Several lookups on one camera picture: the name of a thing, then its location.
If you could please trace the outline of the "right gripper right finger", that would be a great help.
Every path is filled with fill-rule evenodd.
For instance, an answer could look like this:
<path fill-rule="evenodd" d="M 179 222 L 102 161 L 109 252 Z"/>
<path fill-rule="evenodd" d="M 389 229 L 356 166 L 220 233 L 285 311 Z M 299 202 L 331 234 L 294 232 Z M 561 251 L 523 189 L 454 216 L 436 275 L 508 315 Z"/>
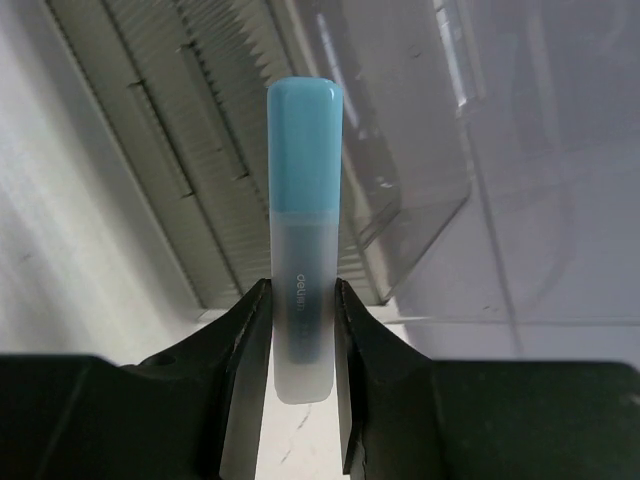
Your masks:
<path fill-rule="evenodd" d="M 635 479 L 639 374 L 619 362 L 434 360 L 335 285 L 353 479 Z"/>

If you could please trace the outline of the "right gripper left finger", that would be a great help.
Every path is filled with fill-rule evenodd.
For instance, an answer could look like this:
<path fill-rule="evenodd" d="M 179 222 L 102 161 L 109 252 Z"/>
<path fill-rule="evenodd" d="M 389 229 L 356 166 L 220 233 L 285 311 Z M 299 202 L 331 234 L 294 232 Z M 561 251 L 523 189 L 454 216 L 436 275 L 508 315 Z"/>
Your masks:
<path fill-rule="evenodd" d="M 272 328 L 258 281 L 227 313 L 137 365 L 3 355 L 5 479 L 251 479 Z"/>

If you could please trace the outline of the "clear plastic drawer organizer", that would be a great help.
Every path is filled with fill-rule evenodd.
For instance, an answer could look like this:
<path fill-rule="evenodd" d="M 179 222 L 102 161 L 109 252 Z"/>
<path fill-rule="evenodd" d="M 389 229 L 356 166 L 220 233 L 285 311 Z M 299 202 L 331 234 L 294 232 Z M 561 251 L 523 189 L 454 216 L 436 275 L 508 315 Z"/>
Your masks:
<path fill-rule="evenodd" d="M 50 1 L 198 300 L 269 273 L 267 89 L 344 92 L 339 273 L 411 316 L 639 319 L 635 1 Z"/>

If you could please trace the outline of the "blue cap highlighter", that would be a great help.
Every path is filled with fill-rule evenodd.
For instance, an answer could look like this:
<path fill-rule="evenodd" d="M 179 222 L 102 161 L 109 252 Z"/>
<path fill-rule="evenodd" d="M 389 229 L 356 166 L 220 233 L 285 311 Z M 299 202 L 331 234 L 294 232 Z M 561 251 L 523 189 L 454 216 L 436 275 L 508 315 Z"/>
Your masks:
<path fill-rule="evenodd" d="M 343 92 L 288 77 L 267 93 L 274 384 L 290 405 L 325 400 L 334 379 Z"/>

